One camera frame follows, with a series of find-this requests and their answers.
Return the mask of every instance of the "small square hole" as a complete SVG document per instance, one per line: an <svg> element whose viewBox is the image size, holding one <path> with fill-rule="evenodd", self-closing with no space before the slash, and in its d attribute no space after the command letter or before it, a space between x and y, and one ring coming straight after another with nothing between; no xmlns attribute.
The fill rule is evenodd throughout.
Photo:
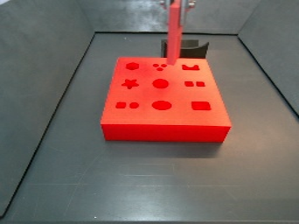
<svg viewBox="0 0 299 224"><path fill-rule="evenodd" d="M196 87L203 88L205 87L205 84L203 81L196 81Z"/></svg>
<svg viewBox="0 0 299 224"><path fill-rule="evenodd" d="M192 83L192 81L187 80L187 81L184 82L184 86L185 86L185 87L193 87L193 83Z"/></svg>

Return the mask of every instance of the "black bracket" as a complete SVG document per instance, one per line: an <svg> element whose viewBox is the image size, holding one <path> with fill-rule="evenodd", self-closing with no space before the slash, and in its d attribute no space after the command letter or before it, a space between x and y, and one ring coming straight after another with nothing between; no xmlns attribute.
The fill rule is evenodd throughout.
<svg viewBox="0 0 299 224"><path fill-rule="evenodd" d="M199 46L197 39L184 39L181 41L180 58L185 59L205 59L209 42ZM167 40L161 40L161 57L167 57Z"/></svg>

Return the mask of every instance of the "red box top surface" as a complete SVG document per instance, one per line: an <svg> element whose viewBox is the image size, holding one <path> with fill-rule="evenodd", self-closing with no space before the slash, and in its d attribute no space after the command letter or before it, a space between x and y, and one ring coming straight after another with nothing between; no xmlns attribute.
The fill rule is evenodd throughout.
<svg viewBox="0 0 299 224"><path fill-rule="evenodd" d="M119 58L100 123L229 127L207 60Z"/></svg>

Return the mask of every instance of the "shape sorter box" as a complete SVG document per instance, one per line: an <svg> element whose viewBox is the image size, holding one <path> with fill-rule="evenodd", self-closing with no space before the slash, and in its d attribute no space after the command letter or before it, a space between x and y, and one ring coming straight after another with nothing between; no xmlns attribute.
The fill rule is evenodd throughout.
<svg viewBox="0 0 299 224"><path fill-rule="evenodd" d="M107 140L223 142L231 122L207 60L119 58L100 126Z"/></svg>

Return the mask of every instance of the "gray metal wall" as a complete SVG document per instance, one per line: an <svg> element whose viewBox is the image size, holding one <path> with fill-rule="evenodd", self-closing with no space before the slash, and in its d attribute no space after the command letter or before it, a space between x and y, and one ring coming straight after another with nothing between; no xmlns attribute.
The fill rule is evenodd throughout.
<svg viewBox="0 0 299 224"><path fill-rule="evenodd" d="M297 11L297 0L263 0L239 37L299 115Z"/></svg>
<svg viewBox="0 0 299 224"><path fill-rule="evenodd" d="M73 0L0 6L0 216L92 36Z"/></svg>
<svg viewBox="0 0 299 224"><path fill-rule="evenodd" d="M197 0L185 32L237 34L260 0ZM159 0L79 0L96 32L165 32Z"/></svg>

